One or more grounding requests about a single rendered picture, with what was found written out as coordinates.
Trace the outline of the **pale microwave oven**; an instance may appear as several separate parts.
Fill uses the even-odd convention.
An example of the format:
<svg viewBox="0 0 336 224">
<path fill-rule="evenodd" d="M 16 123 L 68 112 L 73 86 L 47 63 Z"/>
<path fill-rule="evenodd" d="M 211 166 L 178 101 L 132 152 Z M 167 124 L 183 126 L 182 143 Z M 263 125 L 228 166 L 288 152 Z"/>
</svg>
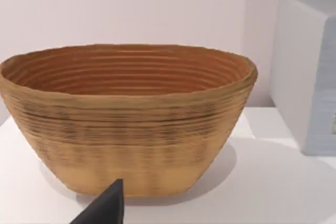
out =
<svg viewBox="0 0 336 224">
<path fill-rule="evenodd" d="M 270 76 L 301 151 L 336 156 L 336 0 L 279 0 Z"/>
</svg>

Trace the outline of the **woven brown basket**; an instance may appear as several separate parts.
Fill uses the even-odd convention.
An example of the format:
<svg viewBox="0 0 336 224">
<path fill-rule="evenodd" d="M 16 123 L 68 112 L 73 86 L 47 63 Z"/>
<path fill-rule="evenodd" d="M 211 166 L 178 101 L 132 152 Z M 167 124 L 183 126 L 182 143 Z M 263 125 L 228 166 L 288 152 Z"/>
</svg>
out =
<svg viewBox="0 0 336 224">
<path fill-rule="evenodd" d="M 94 44 L 0 63 L 0 95 L 40 160 L 69 189 L 129 197 L 192 188 L 257 80 L 247 57 L 204 47 Z"/>
</svg>

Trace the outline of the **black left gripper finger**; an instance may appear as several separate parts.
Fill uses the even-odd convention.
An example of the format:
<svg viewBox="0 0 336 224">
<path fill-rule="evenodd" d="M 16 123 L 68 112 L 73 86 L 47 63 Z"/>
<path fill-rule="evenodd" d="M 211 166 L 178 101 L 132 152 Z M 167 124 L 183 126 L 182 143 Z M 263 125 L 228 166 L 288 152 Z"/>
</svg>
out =
<svg viewBox="0 0 336 224">
<path fill-rule="evenodd" d="M 115 180 L 69 224 L 123 224 L 123 180 Z"/>
</svg>

